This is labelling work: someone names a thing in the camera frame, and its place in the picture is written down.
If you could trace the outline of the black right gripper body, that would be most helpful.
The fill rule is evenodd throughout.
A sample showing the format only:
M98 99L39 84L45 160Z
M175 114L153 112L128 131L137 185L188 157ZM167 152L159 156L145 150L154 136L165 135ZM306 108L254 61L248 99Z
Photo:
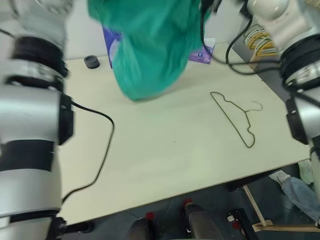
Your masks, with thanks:
M204 17L207 12L217 14L221 0L201 0L200 1L200 12L201 16Z

